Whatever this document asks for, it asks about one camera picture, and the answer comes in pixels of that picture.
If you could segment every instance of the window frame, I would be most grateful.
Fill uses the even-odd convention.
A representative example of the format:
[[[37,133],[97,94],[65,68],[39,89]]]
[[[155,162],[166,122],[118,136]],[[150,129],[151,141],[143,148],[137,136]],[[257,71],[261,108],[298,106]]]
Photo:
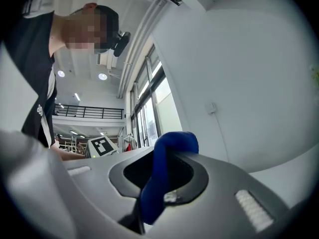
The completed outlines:
[[[150,49],[150,51],[148,52],[147,56],[145,57],[145,60],[140,68],[140,71],[139,71],[139,73],[134,81],[134,85],[130,91],[131,105],[132,104],[134,105],[134,108],[131,108],[131,120],[135,120],[135,125],[137,126],[137,134],[140,135],[140,129],[139,129],[138,122],[137,122],[137,114],[139,113],[139,111],[141,111],[143,106],[146,104],[146,102],[150,98],[152,101],[152,106],[153,106],[153,111],[154,111],[154,118],[155,118],[157,135],[158,135],[158,137],[160,137],[161,136],[160,120],[159,120],[159,114],[158,114],[158,109],[157,109],[157,105],[156,105],[155,90],[161,84],[161,82],[165,79],[166,76],[165,76],[165,72],[163,70],[163,67],[161,66],[160,69],[158,70],[158,72],[154,75],[154,77],[152,77],[152,69],[150,68],[151,63],[150,63],[149,56],[154,51],[155,51],[155,46],[153,45],[152,48]],[[147,86],[147,88],[145,89],[145,91],[143,92],[141,97],[138,99],[137,81],[139,80],[139,77],[141,76],[141,74],[143,72],[143,68],[145,66],[146,66],[146,70],[147,70],[149,85]],[[139,144],[139,147],[141,147],[139,137],[138,137],[138,144]]]

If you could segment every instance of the pipe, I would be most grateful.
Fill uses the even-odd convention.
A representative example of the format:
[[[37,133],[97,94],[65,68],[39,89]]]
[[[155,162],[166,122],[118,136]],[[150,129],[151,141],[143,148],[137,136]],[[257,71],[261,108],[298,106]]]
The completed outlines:
[[[165,4],[165,0],[154,0],[139,24],[124,62],[117,98],[123,97],[124,88],[131,68],[136,63],[144,43],[155,26],[156,18]]]

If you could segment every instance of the hand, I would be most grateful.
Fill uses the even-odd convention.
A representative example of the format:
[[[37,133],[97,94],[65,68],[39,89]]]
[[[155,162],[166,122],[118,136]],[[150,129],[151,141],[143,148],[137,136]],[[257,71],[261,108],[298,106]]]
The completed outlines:
[[[56,147],[54,145],[52,145],[50,147],[50,149],[54,150],[54,152],[57,153],[63,161],[85,158],[85,155],[70,153],[70,152],[67,152],[65,150],[59,149],[58,147]]]

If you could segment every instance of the ceiling light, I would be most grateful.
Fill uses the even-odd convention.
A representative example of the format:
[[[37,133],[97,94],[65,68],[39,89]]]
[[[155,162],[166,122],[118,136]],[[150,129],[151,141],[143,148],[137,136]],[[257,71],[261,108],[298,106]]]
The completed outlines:
[[[75,97],[77,98],[77,100],[80,101],[80,98],[79,98],[78,94],[77,93],[74,93],[74,94],[75,94]]]
[[[65,76],[65,73],[60,70],[60,71],[58,71],[58,75],[63,78]]]
[[[108,78],[108,76],[106,74],[99,74],[99,78],[100,80],[105,81]]]

